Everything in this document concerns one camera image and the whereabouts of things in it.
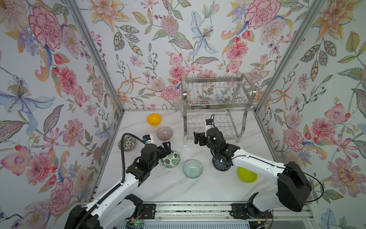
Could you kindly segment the black white patterned bowl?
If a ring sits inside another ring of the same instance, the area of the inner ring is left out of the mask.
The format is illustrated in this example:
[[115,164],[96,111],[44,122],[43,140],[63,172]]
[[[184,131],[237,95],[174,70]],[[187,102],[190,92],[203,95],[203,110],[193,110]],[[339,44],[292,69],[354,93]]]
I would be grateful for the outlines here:
[[214,166],[217,170],[225,172],[228,171],[231,168],[231,165],[227,163],[226,166]]

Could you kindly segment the lime green plastic bowl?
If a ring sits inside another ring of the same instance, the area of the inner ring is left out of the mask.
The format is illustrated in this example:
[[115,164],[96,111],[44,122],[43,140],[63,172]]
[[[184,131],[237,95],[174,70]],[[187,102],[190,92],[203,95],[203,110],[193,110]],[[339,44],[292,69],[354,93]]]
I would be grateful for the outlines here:
[[238,168],[237,174],[239,179],[245,183],[254,183],[258,179],[258,175],[256,173],[241,167]]

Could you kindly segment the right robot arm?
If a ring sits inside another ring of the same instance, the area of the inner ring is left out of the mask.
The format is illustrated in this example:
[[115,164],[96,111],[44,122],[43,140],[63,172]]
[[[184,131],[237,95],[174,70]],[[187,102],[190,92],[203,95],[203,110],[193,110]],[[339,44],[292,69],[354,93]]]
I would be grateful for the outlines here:
[[222,132],[216,127],[202,133],[194,132],[194,142],[210,149],[213,165],[217,170],[227,171],[232,166],[243,168],[277,186],[273,191],[254,193],[246,202],[247,208],[257,212],[281,207],[294,212],[302,211],[312,188],[296,163],[283,164],[255,156],[236,145],[227,143]]

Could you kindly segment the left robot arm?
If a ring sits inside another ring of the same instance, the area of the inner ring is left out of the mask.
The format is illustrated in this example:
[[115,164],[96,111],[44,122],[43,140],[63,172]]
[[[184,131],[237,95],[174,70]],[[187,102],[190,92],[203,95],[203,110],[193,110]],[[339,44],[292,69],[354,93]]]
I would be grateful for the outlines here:
[[133,192],[150,176],[160,159],[171,154],[171,143],[145,143],[141,155],[127,168],[125,177],[95,201],[74,207],[67,218],[66,229],[111,229],[124,219],[143,213],[143,201]]

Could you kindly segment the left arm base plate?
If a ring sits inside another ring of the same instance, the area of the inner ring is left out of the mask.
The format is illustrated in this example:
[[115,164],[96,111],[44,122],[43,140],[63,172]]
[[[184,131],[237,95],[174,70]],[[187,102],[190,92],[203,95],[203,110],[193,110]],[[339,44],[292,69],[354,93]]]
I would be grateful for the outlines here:
[[133,212],[128,219],[155,219],[156,204],[141,204],[133,208]]

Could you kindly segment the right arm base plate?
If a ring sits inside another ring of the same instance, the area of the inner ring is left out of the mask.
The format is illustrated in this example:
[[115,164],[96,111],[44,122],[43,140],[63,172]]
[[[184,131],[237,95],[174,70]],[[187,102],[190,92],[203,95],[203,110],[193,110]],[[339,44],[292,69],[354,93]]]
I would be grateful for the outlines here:
[[231,204],[230,215],[234,219],[272,219],[271,210],[260,212],[253,204],[233,203]]

